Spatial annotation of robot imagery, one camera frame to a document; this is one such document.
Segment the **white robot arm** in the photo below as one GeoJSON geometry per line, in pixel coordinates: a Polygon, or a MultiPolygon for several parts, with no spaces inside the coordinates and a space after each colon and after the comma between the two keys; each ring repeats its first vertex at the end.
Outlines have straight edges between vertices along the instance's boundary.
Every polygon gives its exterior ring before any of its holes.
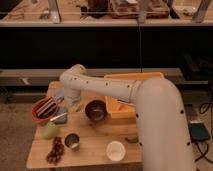
{"type": "Polygon", "coordinates": [[[83,90],[134,105],[143,171],[196,171],[183,100],[170,80],[91,77],[76,64],[60,75],[60,83],[69,105],[83,90]]]}

